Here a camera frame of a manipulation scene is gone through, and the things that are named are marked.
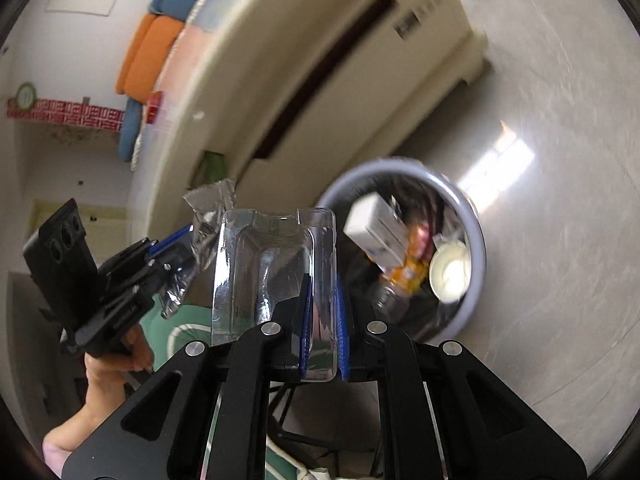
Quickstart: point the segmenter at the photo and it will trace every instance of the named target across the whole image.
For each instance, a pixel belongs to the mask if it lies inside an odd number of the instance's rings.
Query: crumpled wrapper
[[[236,185],[226,178],[188,192],[184,199],[193,209],[191,235],[192,259],[175,269],[160,291],[162,317],[173,316],[184,301],[191,282],[207,270],[216,257],[222,217],[236,206]]]

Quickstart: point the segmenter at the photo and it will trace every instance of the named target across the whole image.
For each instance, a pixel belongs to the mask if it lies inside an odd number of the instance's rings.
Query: green clock
[[[28,112],[36,104],[36,87],[33,83],[22,83],[15,95],[15,105],[23,112]]]

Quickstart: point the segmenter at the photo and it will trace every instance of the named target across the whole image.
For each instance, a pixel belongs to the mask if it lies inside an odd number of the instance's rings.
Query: white cup
[[[429,266],[429,283],[442,303],[455,303],[465,295],[471,280],[471,254],[459,240],[441,244]]]

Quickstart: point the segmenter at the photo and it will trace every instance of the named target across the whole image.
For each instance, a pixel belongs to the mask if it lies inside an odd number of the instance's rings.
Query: triangular cutout
[[[122,429],[146,440],[157,440],[180,384],[180,374],[168,374],[122,419]]]
[[[466,380],[476,400],[486,432],[498,439],[524,427],[522,417],[507,400],[476,374],[468,374]]]

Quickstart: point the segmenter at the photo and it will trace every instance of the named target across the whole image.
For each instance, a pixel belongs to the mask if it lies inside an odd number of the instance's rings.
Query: pink sleeve
[[[44,455],[45,464],[58,475],[58,478],[62,478],[62,466],[65,465],[66,459],[71,452],[44,441],[42,443],[42,454]]]

